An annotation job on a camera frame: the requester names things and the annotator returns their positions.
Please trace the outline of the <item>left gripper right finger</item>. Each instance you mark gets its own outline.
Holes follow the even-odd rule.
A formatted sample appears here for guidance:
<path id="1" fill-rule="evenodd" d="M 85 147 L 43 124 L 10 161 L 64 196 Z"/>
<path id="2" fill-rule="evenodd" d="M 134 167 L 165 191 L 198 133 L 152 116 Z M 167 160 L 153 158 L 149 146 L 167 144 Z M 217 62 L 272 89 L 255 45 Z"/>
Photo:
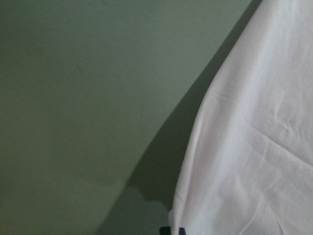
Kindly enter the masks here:
<path id="1" fill-rule="evenodd" d="M 185 229 L 179 228 L 179 235 L 185 235 Z"/>

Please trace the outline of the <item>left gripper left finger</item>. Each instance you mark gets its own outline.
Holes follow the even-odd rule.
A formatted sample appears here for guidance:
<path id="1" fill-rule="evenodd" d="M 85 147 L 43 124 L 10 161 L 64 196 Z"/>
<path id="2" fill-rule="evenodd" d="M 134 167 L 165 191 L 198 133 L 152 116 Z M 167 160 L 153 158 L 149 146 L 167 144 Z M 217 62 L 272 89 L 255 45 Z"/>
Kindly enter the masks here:
<path id="1" fill-rule="evenodd" d="M 160 235 L 171 235 L 171 227 L 160 227 L 159 234 Z"/>

